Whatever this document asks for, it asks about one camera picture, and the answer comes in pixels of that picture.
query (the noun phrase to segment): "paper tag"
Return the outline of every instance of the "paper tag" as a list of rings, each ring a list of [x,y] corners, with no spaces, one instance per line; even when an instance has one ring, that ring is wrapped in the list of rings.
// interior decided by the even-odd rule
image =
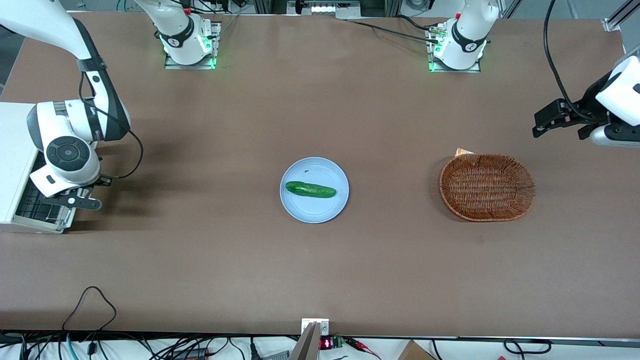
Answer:
[[[456,150],[456,154],[453,157],[456,158],[460,155],[465,155],[465,154],[473,154],[473,152],[470,152],[465,149],[462,149],[461,147],[458,147],[458,150]]]

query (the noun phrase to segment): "black cable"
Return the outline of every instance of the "black cable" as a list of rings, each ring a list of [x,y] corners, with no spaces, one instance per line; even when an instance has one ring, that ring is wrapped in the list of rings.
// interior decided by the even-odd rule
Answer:
[[[39,360],[40,359],[40,354],[42,354],[42,352],[47,348],[47,345],[51,342],[51,340],[53,340],[53,335],[51,335],[49,337],[49,339],[47,340],[47,342],[44,343],[44,346],[42,347],[42,349],[40,349],[40,347],[38,346],[38,355],[36,355],[35,360]]]
[[[62,350],[60,349],[60,344],[62,342],[62,332],[58,335],[58,360],[62,360]]]
[[[98,109],[97,107],[95,107],[94,105],[90,104],[83,96],[82,96],[82,85],[84,83],[84,76],[86,74],[83,72],[80,75],[80,85],[78,86],[78,97],[80,98],[80,100],[85,103],[85,105],[93,108],[96,111],[101,112],[102,114],[104,114],[105,116],[107,116],[108,118],[110,118],[111,120],[115,121],[116,124],[118,124],[120,126],[120,128],[124,129],[118,119],[116,119],[114,116],[110,115],[109,113],[106,113],[105,111],[102,111],[101,109]],[[122,175],[122,176],[111,176],[115,179],[124,179],[125,177],[129,177],[131,174],[133,174],[134,172],[136,172],[136,170],[138,169],[138,167],[140,167],[140,163],[142,162],[142,157],[144,157],[145,155],[145,147],[142,145],[142,141],[140,141],[140,138],[138,138],[138,135],[136,135],[136,133],[134,133],[133,131],[131,131],[131,128],[127,130],[127,132],[129,134],[131,134],[131,136],[133,136],[134,139],[136,139],[136,141],[138,142],[138,145],[140,146],[140,157],[138,158],[138,163],[136,164],[136,166],[133,168],[133,170],[131,170],[128,174],[126,175]]]
[[[516,348],[518,350],[511,350],[507,344],[514,344],[516,345]],[[522,347],[520,347],[520,344],[518,344],[517,341],[515,341],[514,339],[505,339],[502,342],[502,346],[504,347],[504,350],[507,350],[508,352],[514,354],[514,355],[520,355],[522,357],[522,360],[526,360],[524,358],[525,354],[529,354],[529,355],[542,355],[542,354],[546,354],[547,352],[551,351],[551,341],[546,341],[544,342],[545,344],[547,344],[547,348],[545,350],[541,350],[541,351],[523,351]]]
[[[436,353],[436,357],[438,358],[438,360],[442,360],[442,357],[440,357],[440,353],[438,352],[438,347],[436,346],[436,340],[431,339],[431,343],[433,344],[433,352]]]
[[[178,0],[169,0],[172,3],[176,3],[180,6],[182,6],[183,4],[178,1]],[[225,12],[224,10],[213,10],[212,8],[209,8],[209,10],[202,10],[202,9],[196,9],[193,6],[189,6],[189,9],[195,10],[197,12],[204,12],[204,13],[221,13],[221,12]]]
[[[221,348],[219,348],[219,349],[218,349],[218,351],[214,351],[214,352],[213,352],[213,354],[215,355],[215,354],[217,354],[218,352],[221,352],[221,351],[222,351],[222,349],[224,349],[225,347],[227,347],[227,344],[229,344],[229,338],[227,338],[227,341],[225,342],[225,344],[224,344],[224,345],[222,345],[222,347],[221,347]]]
[[[439,22],[436,22],[435,24],[431,24],[431,25],[427,25],[427,26],[420,26],[420,25],[418,25],[418,23],[413,21],[413,19],[410,18],[409,16],[398,14],[398,15],[396,15],[396,17],[399,17],[400,19],[407,20],[411,25],[415,26],[416,28],[419,28],[420,30],[424,30],[424,31],[429,31],[429,28],[439,24]]]
[[[227,338],[227,339],[229,339],[229,343],[231,344],[231,346],[233,346],[234,348],[238,349],[238,351],[240,351],[240,354],[242,355],[242,360],[246,360],[246,359],[244,358],[244,352],[243,352],[242,350],[240,350],[240,348],[239,348],[239,347],[237,347],[237,346],[236,346],[236,344],[234,344],[234,342],[233,342],[233,341],[231,341],[231,338]]]
[[[549,43],[548,43],[549,18],[551,17],[551,11],[554,9],[555,3],[556,3],[556,0],[551,0],[551,3],[549,3],[549,8],[547,10],[547,15],[545,16],[545,23],[544,23],[543,29],[542,29],[542,42],[543,42],[543,45],[545,47],[545,55],[547,56],[547,61],[549,62],[549,67],[551,67],[551,71],[554,73],[554,78],[556,79],[556,83],[558,84],[558,87],[560,88],[560,92],[562,93],[562,96],[564,97],[564,101],[566,102],[567,106],[569,106],[569,108],[572,111],[574,111],[579,117],[583,118],[584,120],[595,121],[593,118],[588,117],[585,114],[582,114],[580,111],[578,111],[578,108],[576,108],[575,105],[571,102],[571,100],[569,99],[569,95],[567,94],[566,89],[564,88],[564,85],[562,84],[562,80],[560,80],[560,74],[558,74],[558,70],[556,69],[556,65],[554,64],[554,61],[551,58],[551,54],[549,53]]]
[[[100,293],[100,296],[102,297],[102,299],[113,310],[113,316],[111,317],[111,319],[109,321],[107,321],[106,323],[104,323],[103,326],[100,326],[96,330],[96,332],[103,330],[105,328],[105,326],[109,325],[116,318],[116,316],[118,315],[118,311],[116,310],[116,307],[104,296],[104,294],[102,293],[102,290],[100,290],[100,288],[97,287],[97,286],[87,286],[86,289],[84,289],[84,291],[82,292],[82,295],[80,295],[80,299],[78,299],[78,303],[76,304],[76,307],[74,307],[74,310],[71,311],[69,316],[67,316],[67,318],[65,319],[65,322],[62,323],[62,331],[67,331],[65,329],[65,325],[67,324],[67,321],[69,321],[69,319],[71,319],[71,316],[73,316],[76,313],[76,311],[78,310],[78,307],[80,306],[80,303],[82,302],[82,299],[84,298],[84,294],[86,294],[86,292],[89,291],[90,289],[96,289]]]
[[[100,352],[102,352],[102,356],[104,356],[104,360],[109,360],[109,358],[107,357],[107,354],[104,352],[104,349],[102,348],[102,343],[100,342],[100,339],[98,339],[98,347],[100,348]]]
[[[405,33],[401,33],[399,31],[396,30],[389,30],[389,29],[385,29],[385,28],[381,28],[377,25],[372,25],[372,24],[366,24],[364,22],[359,22],[359,21],[353,21],[353,20],[347,20],[348,22],[351,22],[353,24],[358,24],[358,25],[364,25],[364,26],[369,26],[370,28],[373,29],[378,29],[378,30],[382,30],[382,31],[386,31],[387,33],[391,33],[391,34],[395,34],[401,37],[406,37],[406,38],[412,38],[412,39],[416,39],[416,40],[421,40],[421,41],[426,41],[426,42],[431,42],[433,44],[437,44],[438,41],[432,38],[423,38],[423,37],[417,37],[415,35],[409,35],[409,34],[405,34]]]

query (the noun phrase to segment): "circular button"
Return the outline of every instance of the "circular button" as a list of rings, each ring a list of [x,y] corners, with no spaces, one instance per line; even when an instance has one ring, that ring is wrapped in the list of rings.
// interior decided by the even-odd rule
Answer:
[[[78,157],[78,149],[73,145],[62,145],[58,147],[58,157],[62,160],[71,161]]]

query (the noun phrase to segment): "red digital display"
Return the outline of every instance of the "red digital display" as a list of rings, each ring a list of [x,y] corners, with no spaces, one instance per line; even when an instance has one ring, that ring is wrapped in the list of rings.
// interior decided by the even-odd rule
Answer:
[[[320,339],[320,344],[318,344],[318,348],[320,350],[329,350],[333,348],[333,341],[331,336],[323,336]]]

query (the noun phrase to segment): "brown table surface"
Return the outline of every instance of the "brown table surface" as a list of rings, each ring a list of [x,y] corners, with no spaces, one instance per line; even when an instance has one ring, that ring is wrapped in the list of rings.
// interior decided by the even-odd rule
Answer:
[[[559,97],[541,20],[499,20],[481,74],[433,74],[424,44],[329,17],[241,17],[218,68],[163,69],[140,13],[79,13],[145,144],[61,236],[0,234],[2,328],[59,329],[88,285],[130,331],[640,337],[638,150],[534,139]],[[229,21],[229,16],[219,16]],[[370,20],[419,35],[398,19]],[[574,100],[621,56],[597,20],[550,25]],[[3,101],[77,97],[74,58],[24,43]],[[537,186],[514,222],[462,222],[437,188],[457,147],[522,161]],[[104,143],[104,172],[138,156]],[[351,187],[335,219],[303,224],[278,185],[307,156]],[[91,294],[70,327],[109,308]]]

